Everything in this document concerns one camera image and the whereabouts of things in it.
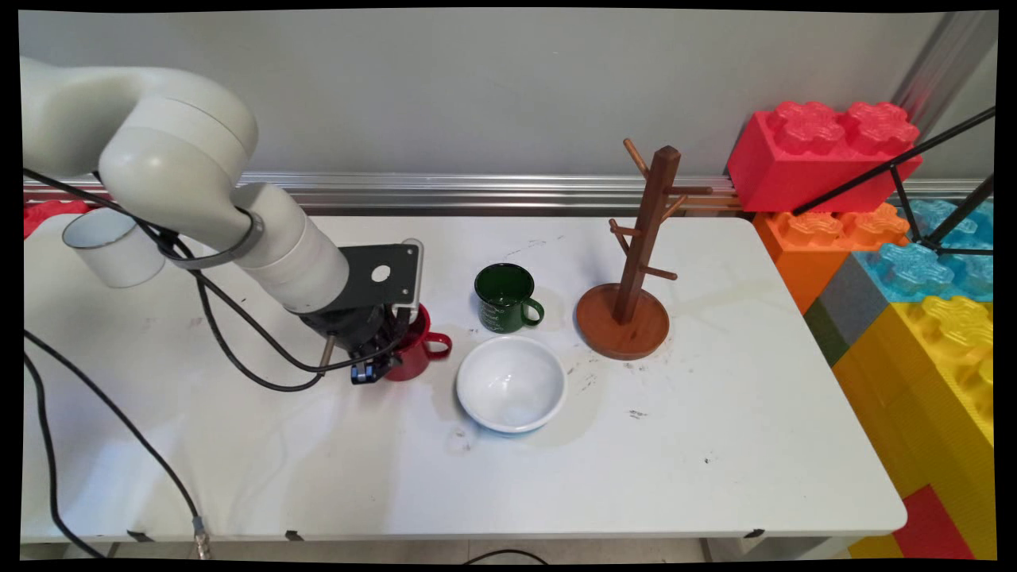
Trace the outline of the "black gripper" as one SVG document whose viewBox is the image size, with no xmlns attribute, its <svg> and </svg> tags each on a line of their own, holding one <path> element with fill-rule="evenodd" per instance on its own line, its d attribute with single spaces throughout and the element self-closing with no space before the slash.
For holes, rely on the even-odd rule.
<svg viewBox="0 0 1017 572">
<path fill-rule="evenodd" d="M 412 308 L 382 304 L 299 314 L 299 319 L 321 336 L 334 337 L 335 345 L 345 350 L 349 358 L 378 354 L 352 363 L 351 383 L 361 386 L 377 383 L 402 365 L 402 358 L 393 352 L 400 348 L 408 333 Z"/>
</svg>

